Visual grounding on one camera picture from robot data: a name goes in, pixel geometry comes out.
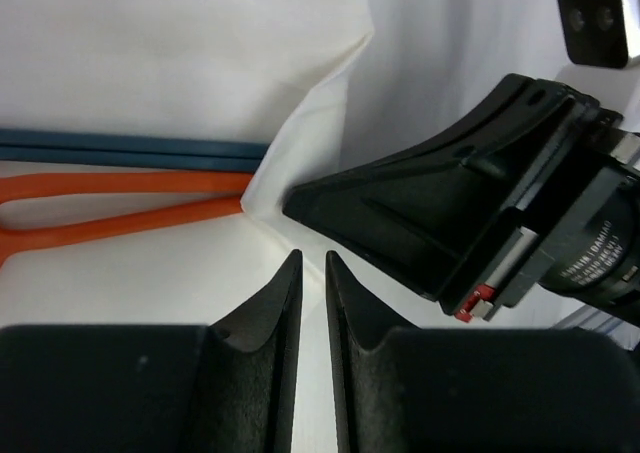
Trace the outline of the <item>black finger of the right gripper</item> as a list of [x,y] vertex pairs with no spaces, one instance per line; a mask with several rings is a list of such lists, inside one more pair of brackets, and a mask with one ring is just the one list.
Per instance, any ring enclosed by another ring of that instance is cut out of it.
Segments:
[[510,74],[440,134],[292,188],[283,212],[451,315],[599,111],[567,85]]

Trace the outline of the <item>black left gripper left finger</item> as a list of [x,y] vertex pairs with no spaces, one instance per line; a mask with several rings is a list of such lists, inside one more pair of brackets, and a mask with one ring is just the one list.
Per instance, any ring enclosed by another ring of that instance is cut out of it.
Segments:
[[287,452],[302,254],[211,325],[1,331],[5,452]]

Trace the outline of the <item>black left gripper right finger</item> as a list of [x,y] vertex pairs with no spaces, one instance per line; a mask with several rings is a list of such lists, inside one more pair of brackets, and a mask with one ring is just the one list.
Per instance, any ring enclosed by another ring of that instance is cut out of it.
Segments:
[[581,329],[424,329],[335,252],[326,304],[342,452],[635,452],[639,367]]

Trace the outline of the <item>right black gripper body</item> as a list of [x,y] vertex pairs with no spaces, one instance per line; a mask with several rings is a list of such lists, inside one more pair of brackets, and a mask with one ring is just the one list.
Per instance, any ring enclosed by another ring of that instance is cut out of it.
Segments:
[[639,139],[618,113],[469,113],[453,125],[460,165],[482,179],[459,208],[465,251],[452,313],[490,319],[540,285],[629,317],[639,303]]

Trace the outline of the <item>white paper napkin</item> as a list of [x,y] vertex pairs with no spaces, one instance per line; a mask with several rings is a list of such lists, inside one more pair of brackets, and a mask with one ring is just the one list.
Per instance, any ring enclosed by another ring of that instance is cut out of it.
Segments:
[[334,159],[367,0],[1,0],[1,129],[268,144],[255,172],[1,160],[1,331],[211,325],[290,252],[258,219]]

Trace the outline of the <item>dark blue chopstick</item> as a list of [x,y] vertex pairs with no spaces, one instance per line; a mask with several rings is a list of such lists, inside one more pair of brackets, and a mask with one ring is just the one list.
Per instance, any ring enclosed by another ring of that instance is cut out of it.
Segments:
[[269,148],[263,143],[11,128],[1,129],[1,145],[244,158],[261,158]]
[[237,172],[255,172],[261,163],[260,159],[14,147],[2,147],[1,160],[173,170]]

